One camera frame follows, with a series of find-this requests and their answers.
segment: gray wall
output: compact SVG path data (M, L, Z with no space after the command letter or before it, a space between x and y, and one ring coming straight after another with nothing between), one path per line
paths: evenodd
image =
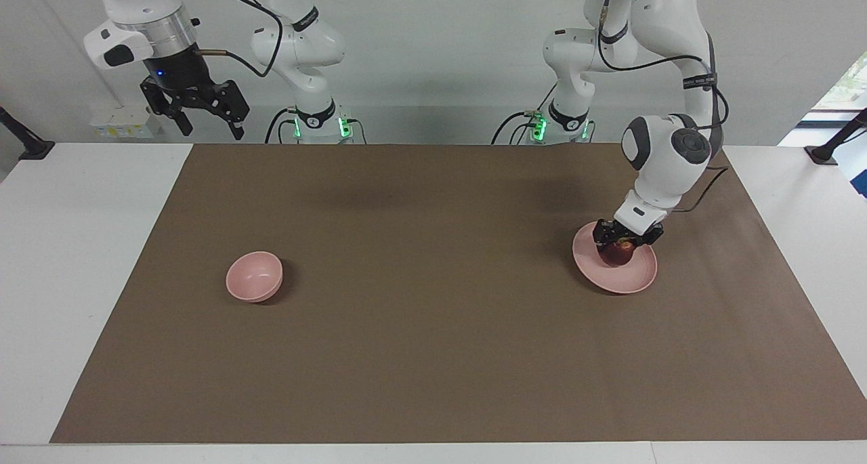
M700 0L715 38L721 88L733 104L727 140L780 141L846 68L867 50L854 22L865 0ZM185 0L205 47L251 59L251 30L268 22L232 0ZM316 0L347 37L347 59L328 68L335 96L353 109L372 141L486 143L509 112L536 106L554 81L542 42L562 26L587 26L583 0ZM142 103L142 65L103 72L81 55L81 37L106 19L99 0L0 0L0 103L41 135L96 140L91 110L112 106L109 87ZM642 62L652 56L644 54ZM212 59L218 81L236 79L254 111L249 140L291 103L276 76L258 79ZM595 79L598 138L615 140L638 113L681 111L674 66ZM192 113L196 133L167 141L230 141L222 122ZM0 171L19 153L0 136Z

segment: window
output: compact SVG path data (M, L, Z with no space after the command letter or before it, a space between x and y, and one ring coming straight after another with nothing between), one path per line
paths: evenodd
M860 111L867 107L867 53L864 53L840 81L813 108L817 112Z

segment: silver metal cylinder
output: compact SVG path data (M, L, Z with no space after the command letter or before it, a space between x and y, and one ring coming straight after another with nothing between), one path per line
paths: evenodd
M195 30L183 7L174 14L143 24L117 24L118 28L141 32L154 48L154 58L173 56L196 43Z

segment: red apple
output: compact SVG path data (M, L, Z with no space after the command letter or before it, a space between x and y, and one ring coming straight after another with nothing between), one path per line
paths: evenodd
M608 266L619 268L625 266L632 260L632 254L635 252L635 242L629 239L620 239L616 242L606 245L599 251L599 257L605 261Z

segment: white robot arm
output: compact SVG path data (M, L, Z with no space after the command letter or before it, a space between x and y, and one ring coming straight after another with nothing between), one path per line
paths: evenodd
M241 139L250 107L234 81L216 84L211 79L198 51L194 20L186 15L182 0L102 3L109 20L84 38L96 66L111 69L143 62L149 76L140 87L154 113L173 119L189 135L192 124L183 108L204 109L226 121L235 139Z
M284 33L274 70L290 85L295 96L295 135L304 143L337 143L347 135L340 106L329 91L320 66L340 63L346 56L343 35L319 18L310 0L266 0L264 5L278 14L289 31ZM272 59L278 41L276 26L259 29L252 47L259 62Z
M546 112L549 136L571 140L581 131L595 91L586 72L617 72L672 62L681 70L687 110L643 116L629 124L622 149L638 171L635 188L613 222L600 221L600 251L613 242L653 244L660 222L702 176L723 136L713 42L700 20L697 0L587 0L595 30L566 29L545 41L545 60L559 87ZM638 45L665 60L631 68Z

